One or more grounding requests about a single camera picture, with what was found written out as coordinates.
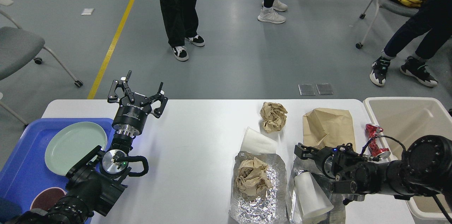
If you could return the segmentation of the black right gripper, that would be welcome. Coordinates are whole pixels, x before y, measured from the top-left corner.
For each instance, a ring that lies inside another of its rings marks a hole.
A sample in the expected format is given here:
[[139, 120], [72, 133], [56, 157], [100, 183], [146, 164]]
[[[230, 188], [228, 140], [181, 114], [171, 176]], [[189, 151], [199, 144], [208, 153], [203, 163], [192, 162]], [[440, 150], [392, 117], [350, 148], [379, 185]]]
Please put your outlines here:
[[319, 150], [316, 147], [305, 146], [302, 143], [295, 145], [295, 155], [302, 159], [314, 160], [317, 168], [329, 179], [335, 179], [338, 172], [341, 170], [339, 164], [339, 146], [324, 147]]

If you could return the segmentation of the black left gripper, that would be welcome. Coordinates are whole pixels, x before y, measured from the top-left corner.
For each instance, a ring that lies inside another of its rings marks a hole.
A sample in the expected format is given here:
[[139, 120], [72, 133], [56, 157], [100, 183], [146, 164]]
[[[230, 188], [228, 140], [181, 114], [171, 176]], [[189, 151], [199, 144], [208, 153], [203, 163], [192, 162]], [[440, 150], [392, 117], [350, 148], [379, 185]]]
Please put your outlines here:
[[[133, 136], [142, 134], [147, 120], [147, 116], [151, 114], [155, 118], [163, 115], [168, 98], [162, 90], [163, 83], [160, 83], [159, 89], [155, 95], [144, 97], [141, 101], [141, 107], [134, 105], [134, 93], [129, 87], [129, 79], [132, 71], [129, 70], [126, 77], [120, 80], [114, 80], [108, 94], [108, 103], [119, 103], [119, 109], [115, 115], [112, 127], [115, 131], [129, 131]], [[116, 90], [120, 88], [123, 91], [123, 97], [119, 97]], [[159, 107], [152, 107], [156, 102], [160, 103]]]

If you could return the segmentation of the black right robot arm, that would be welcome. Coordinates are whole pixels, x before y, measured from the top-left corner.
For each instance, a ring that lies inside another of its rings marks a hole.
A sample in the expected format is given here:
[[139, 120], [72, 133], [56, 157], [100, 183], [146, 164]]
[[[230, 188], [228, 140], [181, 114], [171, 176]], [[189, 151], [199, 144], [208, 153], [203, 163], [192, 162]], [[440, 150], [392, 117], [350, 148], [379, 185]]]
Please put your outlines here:
[[433, 197], [446, 219], [451, 221], [437, 197], [443, 194], [447, 205], [451, 206], [451, 140], [444, 136], [422, 136], [409, 148], [403, 148], [401, 160], [385, 163], [377, 163], [377, 157], [356, 153], [351, 143], [321, 150], [298, 143], [294, 153], [300, 159], [315, 162], [331, 180], [327, 187], [329, 192], [346, 195], [344, 205], [366, 194], [392, 195], [400, 200]]

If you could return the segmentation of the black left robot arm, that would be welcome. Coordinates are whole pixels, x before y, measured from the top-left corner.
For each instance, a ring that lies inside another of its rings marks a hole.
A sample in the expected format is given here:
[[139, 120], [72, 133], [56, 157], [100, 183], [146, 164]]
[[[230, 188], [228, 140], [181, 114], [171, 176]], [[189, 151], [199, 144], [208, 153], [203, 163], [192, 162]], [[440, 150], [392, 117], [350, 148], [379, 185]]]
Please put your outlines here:
[[129, 87], [131, 70], [112, 82], [109, 103], [118, 103], [113, 119], [115, 133], [107, 151], [95, 146], [66, 173], [67, 194], [48, 211], [40, 208], [8, 220], [8, 224], [83, 224], [95, 212], [106, 216], [126, 189], [127, 176], [144, 176], [149, 164], [144, 156], [129, 155], [132, 142], [142, 134], [148, 115], [160, 118], [168, 101], [162, 90], [147, 97]]

